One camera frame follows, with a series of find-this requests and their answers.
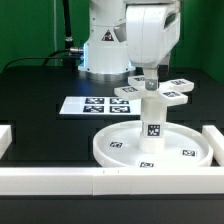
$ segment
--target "white cylindrical post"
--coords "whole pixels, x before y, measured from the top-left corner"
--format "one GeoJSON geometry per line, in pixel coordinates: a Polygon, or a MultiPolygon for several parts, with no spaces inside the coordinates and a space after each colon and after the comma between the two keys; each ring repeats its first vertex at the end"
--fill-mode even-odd
{"type": "Polygon", "coordinates": [[[142,132],[140,149],[146,153],[160,153],[164,149],[164,123],[167,106],[156,98],[143,98],[141,108],[142,132]]]}

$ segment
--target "cable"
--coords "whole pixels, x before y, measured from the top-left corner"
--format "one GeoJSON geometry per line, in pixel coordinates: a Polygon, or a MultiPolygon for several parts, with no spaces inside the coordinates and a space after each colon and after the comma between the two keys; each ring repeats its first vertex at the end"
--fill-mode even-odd
{"type": "Polygon", "coordinates": [[[62,50],[57,50],[53,53],[51,53],[50,55],[48,55],[48,57],[45,59],[44,63],[42,64],[42,66],[46,66],[46,64],[48,63],[48,61],[50,60],[49,58],[52,58],[55,55],[64,53],[64,52],[70,52],[70,49],[62,49],[62,50]]]}
{"type": "Polygon", "coordinates": [[[54,0],[54,50],[58,50],[57,45],[57,2],[54,0]]]}
{"type": "Polygon", "coordinates": [[[65,48],[74,46],[70,22],[69,0],[63,0],[64,21],[65,21],[65,48]]]}
{"type": "Polygon", "coordinates": [[[19,58],[19,59],[16,59],[16,60],[13,60],[13,61],[11,61],[11,62],[9,62],[9,63],[7,63],[6,65],[5,65],[5,67],[3,68],[3,72],[11,65],[11,64],[13,64],[13,63],[16,63],[16,62],[18,62],[18,61],[25,61],[25,60],[43,60],[43,59],[48,59],[48,61],[49,60],[56,60],[56,59],[60,59],[60,60],[63,60],[65,57],[26,57],[26,58],[19,58]]]}

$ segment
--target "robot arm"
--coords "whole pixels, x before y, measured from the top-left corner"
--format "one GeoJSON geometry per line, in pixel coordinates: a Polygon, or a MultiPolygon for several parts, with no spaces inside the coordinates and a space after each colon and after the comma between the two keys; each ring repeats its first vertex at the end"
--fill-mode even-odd
{"type": "Polygon", "coordinates": [[[142,67],[147,90],[158,88],[158,65],[168,66],[170,51],[180,36],[178,0],[124,0],[128,56],[142,67]]]}

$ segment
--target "white block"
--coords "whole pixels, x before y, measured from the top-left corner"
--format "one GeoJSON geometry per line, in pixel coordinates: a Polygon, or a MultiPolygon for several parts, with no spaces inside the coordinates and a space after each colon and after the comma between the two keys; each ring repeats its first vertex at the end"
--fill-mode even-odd
{"type": "Polygon", "coordinates": [[[1,168],[0,195],[92,195],[92,169],[1,168]]]}
{"type": "Polygon", "coordinates": [[[12,133],[10,125],[0,125],[0,158],[2,158],[6,149],[12,142],[12,133]]]}
{"type": "Polygon", "coordinates": [[[138,90],[136,87],[124,86],[114,89],[114,94],[124,100],[137,100],[142,98],[144,91],[138,90]]]}
{"type": "Polygon", "coordinates": [[[224,166],[224,136],[214,125],[205,125],[202,135],[214,150],[214,158],[220,166],[224,166]]]}

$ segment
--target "white plastic edge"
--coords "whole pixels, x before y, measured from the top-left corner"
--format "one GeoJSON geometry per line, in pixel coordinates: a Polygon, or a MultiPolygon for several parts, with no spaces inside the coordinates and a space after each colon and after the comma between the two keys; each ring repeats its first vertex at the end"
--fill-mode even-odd
{"type": "Polygon", "coordinates": [[[10,125],[0,125],[0,159],[12,142],[10,125]]]}
{"type": "Polygon", "coordinates": [[[223,194],[224,168],[1,168],[0,195],[223,194]]]}
{"type": "Polygon", "coordinates": [[[214,150],[214,158],[220,166],[224,166],[224,136],[214,125],[205,125],[202,135],[214,150]]]}

